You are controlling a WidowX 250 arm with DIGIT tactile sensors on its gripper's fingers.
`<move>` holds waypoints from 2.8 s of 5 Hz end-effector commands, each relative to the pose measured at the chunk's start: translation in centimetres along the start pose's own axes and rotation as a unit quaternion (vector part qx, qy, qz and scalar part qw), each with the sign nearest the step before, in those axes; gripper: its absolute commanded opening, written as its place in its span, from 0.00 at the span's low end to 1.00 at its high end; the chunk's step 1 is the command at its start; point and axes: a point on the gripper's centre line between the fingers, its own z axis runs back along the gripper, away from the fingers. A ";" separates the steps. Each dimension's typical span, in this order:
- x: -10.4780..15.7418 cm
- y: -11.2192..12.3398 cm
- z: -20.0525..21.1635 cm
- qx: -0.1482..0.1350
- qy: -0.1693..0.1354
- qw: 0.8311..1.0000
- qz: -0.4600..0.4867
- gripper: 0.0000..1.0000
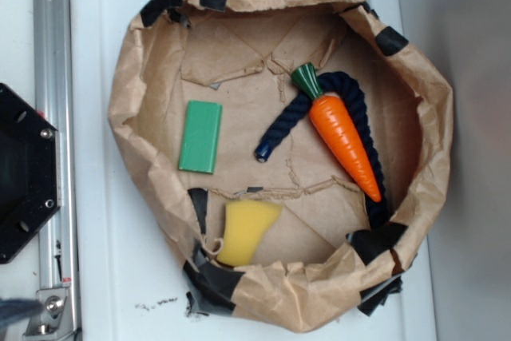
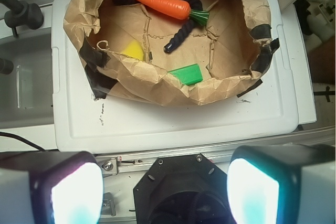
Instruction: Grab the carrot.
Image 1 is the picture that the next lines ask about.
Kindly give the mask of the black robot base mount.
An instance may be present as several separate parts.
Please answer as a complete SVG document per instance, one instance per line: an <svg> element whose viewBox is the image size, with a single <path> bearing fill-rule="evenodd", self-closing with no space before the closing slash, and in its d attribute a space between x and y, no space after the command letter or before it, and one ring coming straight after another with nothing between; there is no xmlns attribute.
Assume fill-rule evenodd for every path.
<svg viewBox="0 0 511 341"><path fill-rule="evenodd" d="M10 263L60 208L57 130L1 84L1 263Z"/></svg>

